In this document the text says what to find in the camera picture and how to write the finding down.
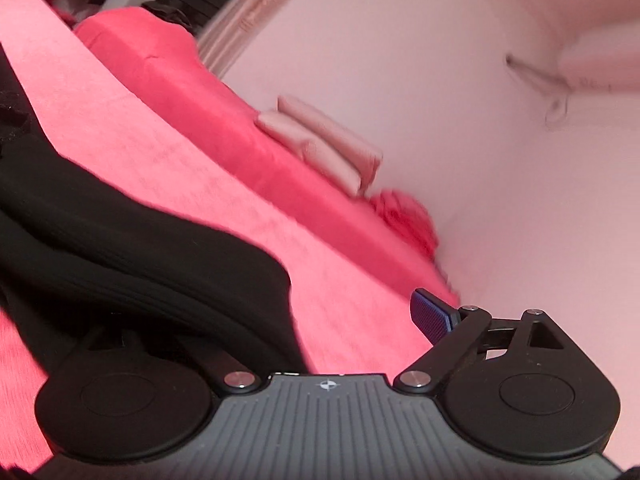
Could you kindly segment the pink near bed cover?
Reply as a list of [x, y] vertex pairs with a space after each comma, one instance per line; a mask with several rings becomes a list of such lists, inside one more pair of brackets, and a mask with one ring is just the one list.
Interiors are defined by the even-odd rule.
[[130, 93], [42, 0], [1, 0], [1, 43], [61, 155], [141, 203], [242, 236], [283, 264], [313, 370], [395, 376], [427, 352], [406, 297], [217, 166]]

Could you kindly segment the black pants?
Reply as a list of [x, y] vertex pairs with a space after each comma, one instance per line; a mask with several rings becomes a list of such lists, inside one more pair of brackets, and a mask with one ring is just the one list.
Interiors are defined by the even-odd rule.
[[193, 330], [259, 375], [303, 373], [291, 281], [262, 248], [144, 206], [64, 158], [1, 65], [1, 281], [81, 333]]

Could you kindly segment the upper pink pillow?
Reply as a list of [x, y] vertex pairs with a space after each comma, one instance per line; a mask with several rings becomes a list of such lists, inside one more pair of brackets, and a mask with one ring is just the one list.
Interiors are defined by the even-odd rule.
[[296, 120], [330, 144], [358, 171], [360, 195], [370, 188], [383, 161], [383, 152], [380, 148], [295, 96], [287, 94], [278, 96], [277, 107], [280, 113]]

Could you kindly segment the lower pink pillow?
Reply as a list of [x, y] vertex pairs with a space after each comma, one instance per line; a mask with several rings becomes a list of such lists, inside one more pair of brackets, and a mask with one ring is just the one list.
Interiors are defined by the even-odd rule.
[[345, 194], [350, 197], [360, 195], [360, 173], [320, 136], [275, 110], [260, 113], [255, 125]]

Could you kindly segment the folded red blanket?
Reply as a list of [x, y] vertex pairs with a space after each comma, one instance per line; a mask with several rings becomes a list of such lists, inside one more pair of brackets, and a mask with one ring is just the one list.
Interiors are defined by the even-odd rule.
[[433, 220], [421, 203], [407, 193], [388, 188], [372, 195], [369, 204], [405, 243], [425, 259], [435, 260], [439, 240]]

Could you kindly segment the red far bed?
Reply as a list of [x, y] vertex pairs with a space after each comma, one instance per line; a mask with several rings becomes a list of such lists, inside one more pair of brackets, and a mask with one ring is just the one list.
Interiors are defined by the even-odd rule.
[[256, 110], [201, 63], [194, 38], [142, 8], [100, 12], [76, 36], [135, 96], [218, 166], [402, 296], [458, 297], [434, 262], [367, 200], [349, 197], [260, 131]]

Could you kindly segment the pink patterned curtain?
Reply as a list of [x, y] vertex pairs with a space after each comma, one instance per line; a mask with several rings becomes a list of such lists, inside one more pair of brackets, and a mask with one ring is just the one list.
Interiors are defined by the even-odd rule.
[[198, 33], [206, 70], [224, 76], [243, 50], [288, 0], [229, 0]]

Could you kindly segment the pink pillow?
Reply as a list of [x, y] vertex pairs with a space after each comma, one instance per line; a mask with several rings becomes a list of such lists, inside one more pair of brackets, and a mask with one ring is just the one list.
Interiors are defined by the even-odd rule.
[[345, 194], [350, 197], [360, 195], [360, 173], [320, 136], [275, 110], [260, 113], [255, 125]]
[[295, 96], [287, 94], [278, 96], [277, 107], [280, 113], [296, 120], [330, 144], [358, 171], [360, 195], [370, 188], [383, 161], [383, 152], [380, 148]]

